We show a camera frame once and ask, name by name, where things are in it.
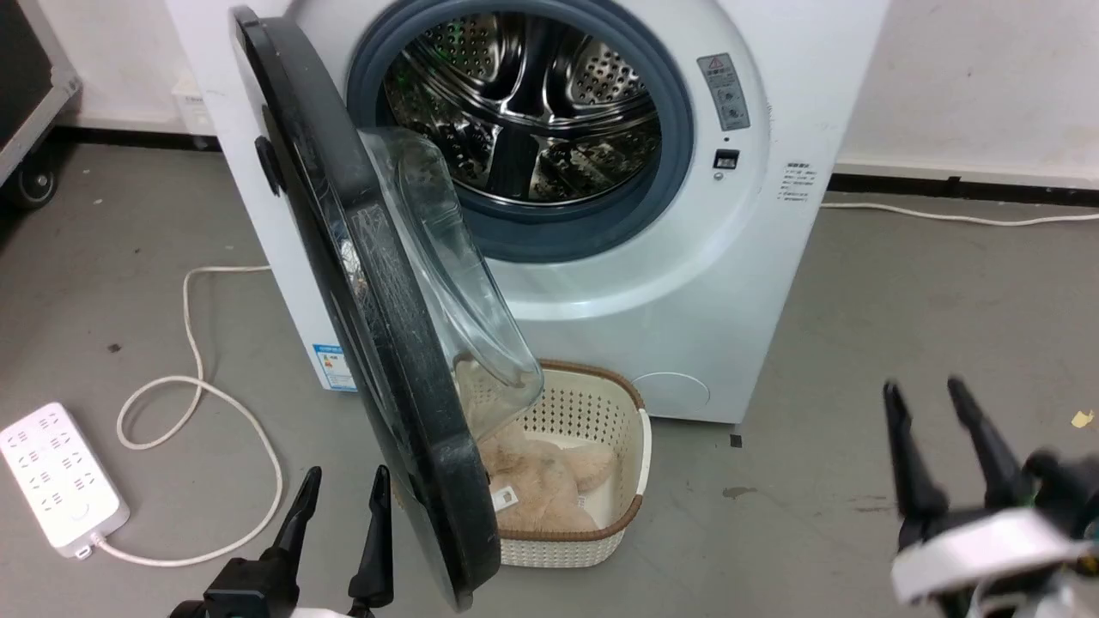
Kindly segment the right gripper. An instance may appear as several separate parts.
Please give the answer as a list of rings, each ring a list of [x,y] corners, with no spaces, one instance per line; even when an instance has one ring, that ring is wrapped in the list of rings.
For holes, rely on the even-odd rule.
[[[890,572],[896,602],[931,603],[943,617],[1095,617],[1074,582],[1096,580],[1096,455],[1034,453],[1025,465],[1039,482],[1031,501],[1031,482],[964,379],[950,376],[947,391],[977,455],[985,508],[1008,509],[900,551]],[[906,521],[947,514],[896,382],[884,383],[882,402],[896,509]]]

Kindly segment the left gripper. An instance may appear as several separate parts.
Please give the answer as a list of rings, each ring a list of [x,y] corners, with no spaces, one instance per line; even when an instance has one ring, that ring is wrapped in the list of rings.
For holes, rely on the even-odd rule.
[[[377,466],[368,509],[369,528],[360,552],[360,567],[349,580],[349,613],[300,607],[297,574],[306,544],[307,525],[319,501],[323,472],[306,472],[295,500],[271,543],[271,555],[227,561],[197,602],[181,602],[169,617],[373,617],[373,610],[395,599],[395,559],[390,470]]]

